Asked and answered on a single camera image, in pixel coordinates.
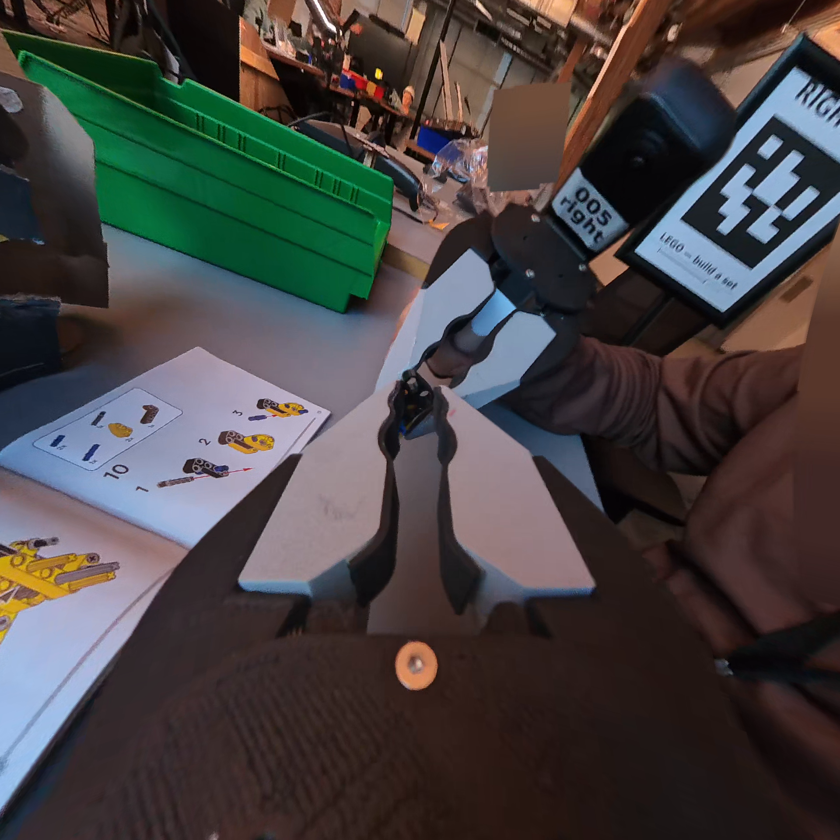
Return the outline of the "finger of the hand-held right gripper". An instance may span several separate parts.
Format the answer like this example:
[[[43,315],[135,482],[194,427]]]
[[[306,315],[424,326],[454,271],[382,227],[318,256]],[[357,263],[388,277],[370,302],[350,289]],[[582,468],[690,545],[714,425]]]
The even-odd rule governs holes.
[[[406,310],[375,384],[377,392],[418,369],[452,328],[473,317],[491,298],[496,285],[488,263],[470,249],[421,288]]]
[[[445,383],[474,408],[482,408],[514,391],[558,337],[550,320],[523,311],[514,311],[495,324],[485,318],[473,318],[468,322],[478,334],[486,335],[477,362],[465,373],[452,375],[454,359],[448,348],[450,333],[423,365],[436,383]]]

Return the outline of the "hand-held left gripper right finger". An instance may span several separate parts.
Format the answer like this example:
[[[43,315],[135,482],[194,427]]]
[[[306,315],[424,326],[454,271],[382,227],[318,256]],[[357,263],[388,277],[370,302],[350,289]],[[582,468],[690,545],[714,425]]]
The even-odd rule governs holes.
[[[587,597],[595,579],[534,458],[447,387],[434,393],[440,577],[455,614]]]

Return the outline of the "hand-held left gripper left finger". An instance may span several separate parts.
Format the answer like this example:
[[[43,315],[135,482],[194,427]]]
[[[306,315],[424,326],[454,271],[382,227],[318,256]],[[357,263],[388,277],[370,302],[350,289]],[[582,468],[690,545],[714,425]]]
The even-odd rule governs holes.
[[[246,592],[369,605],[396,565],[401,385],[390,384],[292,458],[238,577]]]

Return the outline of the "black lego connector piece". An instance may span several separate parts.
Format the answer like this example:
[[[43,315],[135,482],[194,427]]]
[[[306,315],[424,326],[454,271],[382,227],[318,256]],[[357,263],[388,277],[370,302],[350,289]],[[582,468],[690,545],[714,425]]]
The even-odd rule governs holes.
[[[399,381],[399,389],[395,398],[396,420],[399,435],[401,421],[405,417],[412,417],[415,415],[425,415],[425,421],[417,430],[418,434],[412,439],[434,432],[434,406],[434,388],[418,372],[417,368],[404,371]]]

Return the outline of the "lego instruction booklet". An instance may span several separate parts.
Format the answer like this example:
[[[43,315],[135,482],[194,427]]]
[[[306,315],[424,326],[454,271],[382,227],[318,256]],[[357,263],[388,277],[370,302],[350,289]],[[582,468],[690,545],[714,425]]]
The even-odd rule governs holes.
[[[188,551],[328,418],[194,348],[2,450],[3,811]]]

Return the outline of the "dark lego set box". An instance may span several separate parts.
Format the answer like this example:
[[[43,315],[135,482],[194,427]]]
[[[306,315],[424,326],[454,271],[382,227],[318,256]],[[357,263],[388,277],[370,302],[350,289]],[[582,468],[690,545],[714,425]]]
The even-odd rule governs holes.
[[[60,301],[30,290],[35,269],[29,252],[45,244],[28,179],[2,153],[1,167],[1,390],[60,370]]]

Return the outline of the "person's right hand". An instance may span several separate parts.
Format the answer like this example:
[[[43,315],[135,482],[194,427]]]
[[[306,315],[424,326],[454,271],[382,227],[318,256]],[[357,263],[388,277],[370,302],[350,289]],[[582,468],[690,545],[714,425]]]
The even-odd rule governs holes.
[[[465,373],[478,360],[481,345],[486,335],[478,334],[470,322],[448,336],[448,348],[453,355],[452,374]]]

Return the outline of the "clear plastic bag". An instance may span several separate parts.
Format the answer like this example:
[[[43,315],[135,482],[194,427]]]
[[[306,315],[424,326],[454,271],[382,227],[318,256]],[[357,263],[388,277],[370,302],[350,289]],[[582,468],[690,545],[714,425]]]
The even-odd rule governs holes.
[[[451,140],[439,150],[423,173],[428,193],[439,191],[448,181],[467,185],[470,189],[488,188],[489,144],[483,139]]]

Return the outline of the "black framed marker sign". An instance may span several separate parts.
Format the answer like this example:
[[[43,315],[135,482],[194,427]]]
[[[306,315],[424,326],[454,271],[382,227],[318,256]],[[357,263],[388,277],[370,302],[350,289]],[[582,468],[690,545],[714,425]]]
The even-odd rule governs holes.
[[[616,252],[720,328],[834,236],[838,58],[800,34],[741,102],[737,118],[719,162]]]

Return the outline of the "person's brown clothing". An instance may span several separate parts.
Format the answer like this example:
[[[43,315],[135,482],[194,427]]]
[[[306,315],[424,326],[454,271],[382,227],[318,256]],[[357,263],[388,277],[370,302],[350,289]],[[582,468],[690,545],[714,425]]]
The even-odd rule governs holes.
[[[753,429],[708,478],[682,542],[654,567],[714,658],[837,613],[795,558],[795,404]],[[838,688],[723,677],[721,686],[805,838],[838,838]]]

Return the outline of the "green storage bin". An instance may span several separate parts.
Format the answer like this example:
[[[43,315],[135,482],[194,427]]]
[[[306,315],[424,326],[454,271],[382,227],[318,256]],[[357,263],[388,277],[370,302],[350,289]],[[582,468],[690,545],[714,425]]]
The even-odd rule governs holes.
[[[2,35],[91,138],[103,223],[335,312],[369,297],[390,177],[151,60]]]

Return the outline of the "row of coloured bins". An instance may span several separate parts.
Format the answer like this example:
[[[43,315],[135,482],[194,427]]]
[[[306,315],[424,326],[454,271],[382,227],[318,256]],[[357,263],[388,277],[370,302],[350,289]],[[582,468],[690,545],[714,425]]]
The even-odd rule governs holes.
[[[359,96],[365,96],[381,101],[386,92],[382,79],[368,79],[354,71],[342,70],[339,75],[339,87],[346,91],[355,91]]]

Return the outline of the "black floor lamp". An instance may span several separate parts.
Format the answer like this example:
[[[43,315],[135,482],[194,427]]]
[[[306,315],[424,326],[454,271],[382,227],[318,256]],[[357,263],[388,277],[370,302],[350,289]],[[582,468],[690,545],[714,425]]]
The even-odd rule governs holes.
[[[413,50],[413,67],[410,82],[415,98],[412,113],[423,120],[434,112],[434,85],[440,73],[437,69],[440,54],[439,42],[448,37],[455,21],[458,2],[426,2],[423,26]]]

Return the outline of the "dark computer monitor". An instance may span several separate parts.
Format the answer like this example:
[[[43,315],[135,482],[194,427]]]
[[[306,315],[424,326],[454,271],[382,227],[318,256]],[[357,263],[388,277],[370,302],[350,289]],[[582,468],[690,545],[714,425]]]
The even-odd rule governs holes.
[[[353,67],[370,80],[380,70],[385,86],[402,93],[411,80],[416,46],[400,29],[357,10],[348,16],[344,29],[350,34],[347,50]]]

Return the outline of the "black partition panel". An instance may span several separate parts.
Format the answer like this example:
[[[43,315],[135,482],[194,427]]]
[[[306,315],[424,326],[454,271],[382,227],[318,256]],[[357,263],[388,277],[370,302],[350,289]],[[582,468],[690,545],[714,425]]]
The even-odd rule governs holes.
[[[169,28],[195,79],[239,102],[240,2],[167,1]]]

